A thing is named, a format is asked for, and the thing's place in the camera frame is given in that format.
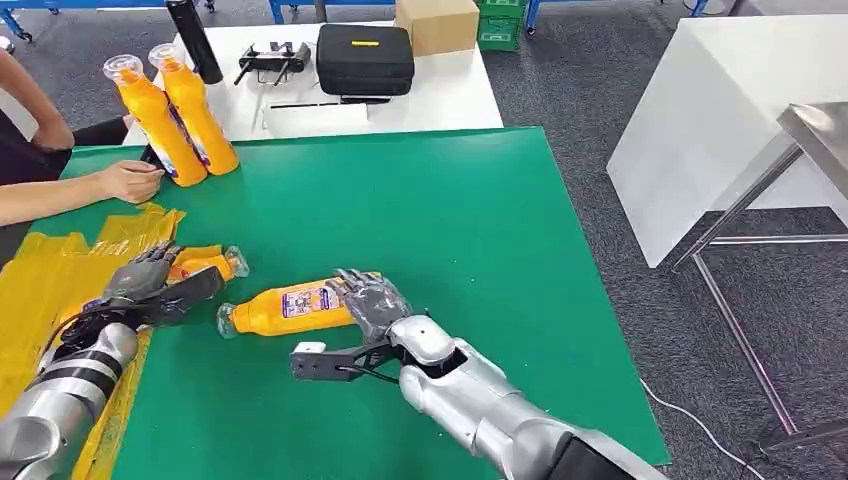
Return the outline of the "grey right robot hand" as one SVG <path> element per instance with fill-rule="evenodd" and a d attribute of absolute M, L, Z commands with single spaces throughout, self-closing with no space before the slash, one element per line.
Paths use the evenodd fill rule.
<path fill-rule="evenodd" d="M 360 327 L 364 344 L 382 341 L 394 323 L 413 315 L 407 299 L 382 275 L 338 268 L 325 284 Z"/>

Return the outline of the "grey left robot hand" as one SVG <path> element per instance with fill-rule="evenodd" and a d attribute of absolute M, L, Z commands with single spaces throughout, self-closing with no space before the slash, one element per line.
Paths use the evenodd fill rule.
<path fill-rule="evenodd" d="M 103 303 L 137 302 L 161 290 L 176 258 L 184 250 L 173 240 L 153 246 L 118 268 L 100 299 Z"/>

